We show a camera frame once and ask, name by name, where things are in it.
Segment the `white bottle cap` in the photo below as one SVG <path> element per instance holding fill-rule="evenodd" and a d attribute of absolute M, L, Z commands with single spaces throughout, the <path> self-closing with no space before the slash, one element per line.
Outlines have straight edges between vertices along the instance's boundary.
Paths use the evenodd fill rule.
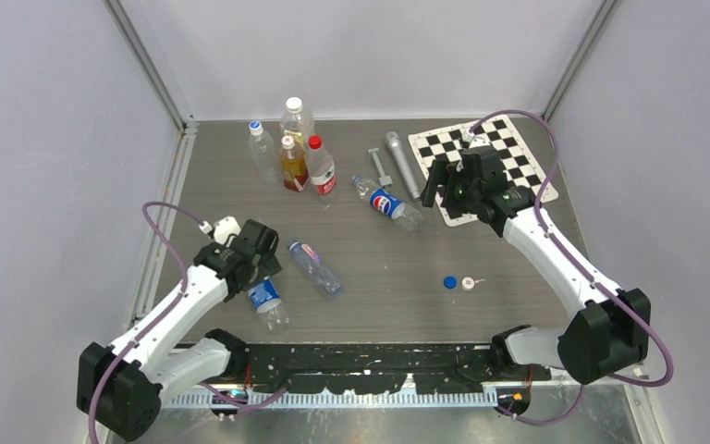
<path fill-rule="evenodd" d="M 472 290 L 476 285 L 476 281 L 472 277 L 463 277 L 460 282 L 460 286 L 464 290 Z"/>

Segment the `blue bottle cap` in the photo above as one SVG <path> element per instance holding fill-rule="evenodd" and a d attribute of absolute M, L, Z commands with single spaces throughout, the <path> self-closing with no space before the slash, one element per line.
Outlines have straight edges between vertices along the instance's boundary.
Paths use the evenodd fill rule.
<path fill-rule="evenodd" d="M 446 289 L 453 290 L 458 285 L 458 280 L 454 276 L 446 276 L 443 280 Z"/>

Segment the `blue label clear bottle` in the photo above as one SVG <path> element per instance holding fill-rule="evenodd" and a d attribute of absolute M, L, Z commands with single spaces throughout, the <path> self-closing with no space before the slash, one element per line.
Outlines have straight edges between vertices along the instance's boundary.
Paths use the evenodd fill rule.
<path fill-rule="evenodd" d="M 269 331 L 277 331 L 289 324 L 289 316 L 280 295 L 270 278 L 247 290 L 260 323 Z"/>

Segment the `clear bottle pink label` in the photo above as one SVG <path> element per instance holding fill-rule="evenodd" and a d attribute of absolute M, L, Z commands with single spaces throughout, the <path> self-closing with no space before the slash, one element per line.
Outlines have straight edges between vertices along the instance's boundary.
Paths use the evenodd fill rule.
<path fill-rule="evenodd" d="M 288 251 L 294 264 L 325 297 L 337 298 L 343 290 L 342 278 L 322 259 L 311 245 L 292 240 Z"/>

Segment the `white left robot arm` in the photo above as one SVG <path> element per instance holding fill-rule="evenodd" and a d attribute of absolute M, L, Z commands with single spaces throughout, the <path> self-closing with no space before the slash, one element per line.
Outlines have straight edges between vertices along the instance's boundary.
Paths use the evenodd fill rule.
<path fill-rule="evenodd" d="M 215 328 L 176 353 L 180 340 L 207 312 L 267 283 L 282 267 L 278 233 L 253 219 L 228 216 L 203 232 L 211 242 L 151 312 L 107 345 L 89 344 L 78 364 L 78 409 L 90 430 L 104 426 L 126 441 L 142 437 L 164 404 L 213 377 L 239 381 L 249 365 L 246 343 Z"/>

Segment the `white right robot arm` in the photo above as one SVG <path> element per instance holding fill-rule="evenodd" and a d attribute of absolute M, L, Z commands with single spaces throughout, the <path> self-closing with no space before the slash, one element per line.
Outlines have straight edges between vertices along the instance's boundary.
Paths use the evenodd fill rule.
<path fill-rule="evenodd" d="M 514 379 L 538 364 L 587 385 L 646 358 L 648 297 L 597 272 L 552 226 L 533 191 L 508 182 L 495 149 L 469 149 L 455 161 L 435 159 L 421 202 L 474 215 L 490 226 L 529 260 L 569 315 L 563 330 L 519 326 L 493 336 L 490 363 L 497 376 Z"/>

